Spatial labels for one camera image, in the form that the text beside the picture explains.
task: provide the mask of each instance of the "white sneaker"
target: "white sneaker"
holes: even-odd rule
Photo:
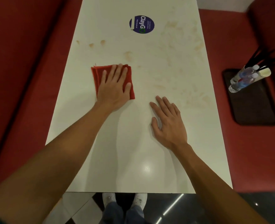
[[[142,210],[144,210],[144,207],[147,202],[147,197],[148,197],[147,193],[136,193],[131,207],[137,205],[141,207]]]
[[[110,203],[110,202],[117,202],[116,200],[116,194],[115,193],[102,193],[102,200],[104,207]]]

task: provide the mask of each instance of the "person's right arm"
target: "person's right arm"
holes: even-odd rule
[[[177,106],[157,96],[160,107],[151,102],[162,122],[159,129],[157,119],[152,118],[155,138],[173,151],[184,167],[196,194],[202,201],[214,223],[260,224],[268,223],[249,204],[212,171],[187,143],[187,133]]]

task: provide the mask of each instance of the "white table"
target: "white table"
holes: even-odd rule
[[[148,34],[131,30],[150,17]],[[188,142],[232,186],[196,0],[83,0],[47,143],[91,109],[91,66],[129,64],[135,100],[111,114],[67,191],[194,193],[177,158],[153,137],[149,106],[168,97]]]

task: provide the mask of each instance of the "water bottle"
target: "water bottle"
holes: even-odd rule
[[[260,68],[259,65],[254,65],[253,67],[247,67],[244,70],[241,70],[231,79],[231,84],[237,83],[240,79],[243,79],[247,77],[248,75],[251,75],[252,73],[256,72]]]
[[[239,82],[230,85],[229,91],[231,93],[236,93],[239,90],[251,85],[255,82],[255,79],[259,76],[258,73],[252,73],[251,75],[246,76],[245,78],[241,79]]]

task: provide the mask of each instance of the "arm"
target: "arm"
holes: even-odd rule
[[[268,223],[195,154],[187,143],[187,133],[177,106],[170,104],[166,97],[157,96],[156,99],[160,107],[153,102],[150,105],[161,119],[162,128],[158,128],[157,119],[153,117],[154,135],[179,159],[212,220],[229,224]]]
[[[49,214],[87,158],[106,118],[129,100],[130,83],[123,92],[127,68],[120,79],[122,65],[116,68],[107,81],[103,72],[94,107],[0,184],[1,220],[42,223]]]

